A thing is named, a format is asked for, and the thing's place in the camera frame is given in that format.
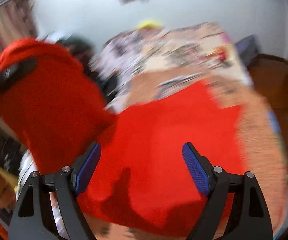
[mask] curtain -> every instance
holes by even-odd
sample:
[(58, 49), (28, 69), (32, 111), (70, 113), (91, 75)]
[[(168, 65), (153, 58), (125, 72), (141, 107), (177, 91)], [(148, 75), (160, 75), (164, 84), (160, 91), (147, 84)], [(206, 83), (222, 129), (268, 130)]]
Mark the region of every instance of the curtain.
[(0, 6), (0, 54), (13, 41), (36, 36), (29, 0), (10, 0)]

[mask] blue rubber pad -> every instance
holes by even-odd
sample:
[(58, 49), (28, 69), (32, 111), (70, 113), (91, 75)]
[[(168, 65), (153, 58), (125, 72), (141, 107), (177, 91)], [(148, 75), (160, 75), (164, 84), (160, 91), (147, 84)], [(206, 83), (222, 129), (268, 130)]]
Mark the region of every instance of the blue rubber pad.
[(188, 171), (192, 176), (198, 192), (204, 194), (205, 196), (208, 196), (211, 193), (211, 190), (209, 188), (209, 181), (206, 172), (204, 171), (201, 164), (195, 157), (193, 151), (187, 144), (184, 144), (182, 153)]
[(76, 176), (76, 187), (74, 190), (75, 196), (79, 196), (82, 192), (86, 191), (100, 157), (101, 146), (97, 143)]

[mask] red fabric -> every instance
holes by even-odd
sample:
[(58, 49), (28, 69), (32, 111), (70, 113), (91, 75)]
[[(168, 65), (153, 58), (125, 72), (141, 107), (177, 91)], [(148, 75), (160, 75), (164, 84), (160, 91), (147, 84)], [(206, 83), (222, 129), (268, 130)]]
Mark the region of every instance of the red fabric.
[(158, 235), (187, 236), (205, 199), (183, 161), (183, 144), (192, 142), (227, 172), (244, 173), (234, 136), (240, 106), (218, 109), (201, 82), (115, 118), (103, 111), (80, 64), (57, 45), (13, 44), (0, 70), (36, 54), (36, 70), (0, 94), (0, 113), (42, 173), (71, 163), (92, 140), (101, 144), (100, 162), (78, 199), (84, 213)]
[(0, 93), (0, 115), (31, 150), (40, 173), (57, 172), (116, 118), (103, 110), (101, 91), (82, 64), (60, 45), (15, 41), (1, 54), (0, 71), (28, 57), (37, 58), (37, 67)]

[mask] silver screw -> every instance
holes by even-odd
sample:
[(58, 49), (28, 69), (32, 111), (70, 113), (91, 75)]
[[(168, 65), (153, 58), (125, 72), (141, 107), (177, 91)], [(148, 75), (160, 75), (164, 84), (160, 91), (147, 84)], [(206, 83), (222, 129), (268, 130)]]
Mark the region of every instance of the silver screw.
[(248, 171), (248, 172), (246, 173), (246, 176), (249, 177), (249, 178), (253, 178), (253, 177), (254, 177), (254, 173)]
[(223, 169), (220, 166), (215, 166), (214, 171), (217, 173), (221, 173), (223, 171)]
[(39, 174), (38, 171), (33, 171), (33, 172), (31, 173), (31, 177), (34, 178), (34, 177), (36, 177), (38, 174)]
[(62, 172), (69, 172), (71, 170), (70, 166), (64, 166)]

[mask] red garment on bed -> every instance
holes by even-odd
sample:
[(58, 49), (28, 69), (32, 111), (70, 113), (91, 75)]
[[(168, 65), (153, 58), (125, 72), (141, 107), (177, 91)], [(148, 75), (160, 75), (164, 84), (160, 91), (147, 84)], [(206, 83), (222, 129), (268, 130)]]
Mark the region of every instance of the red garment on bed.
[[(51, 46), (56, 45), (47, 44), (47, 51), (51, 51)], [(63, 53), (58, 46), (54, 51)], [(13, 60), (12, 52), (3, 55), (8, 64), (9, 58)], [(73, 61), (68, 56), (66, 53), (66, 63)], [(182, 158), (183, 144), (192, 142), (201, 155), (227, 172), (244, 173), (235, 140), (240, 106), (218, 109), (201, 82), (168, 98), (131, 106), (114, 119), (103, 111), (100, 99), (97, 104), (87, 101), (84, 95), (89, 94), (85, 94), (85, 87), (91, 81), (73, 75), (69, 64), (62, 67), (61, 55), (56, 55), (56, 62), (50, 55), (40, 54), (40, 57), (47, 60), (37, 57), (36, 70), (0, 95), (1, 115), (25, 143), (30, 143), (28, 147), (43, 173), (72, 163), (92, 140), (101, 144), (100, 162), (87, 192), (78, 199), (84, 213), (158, 235), (187, 236), (204, 207), (205, 198), (198, 193)], [(5, 63), (0, 61), (0, 69), (3, 68)], [(73, 93), (67, 84), (74, 87)], [(90, 87), (97, 91), (93, 84)], [(88, 93), (92, 94), (94, 90), (90, 87)], [(100, 128), (98, 132), (92, 130), (95, 126), (85, 124), (89, 120)], [(224, 216), (229, 215), (231, 200)]]

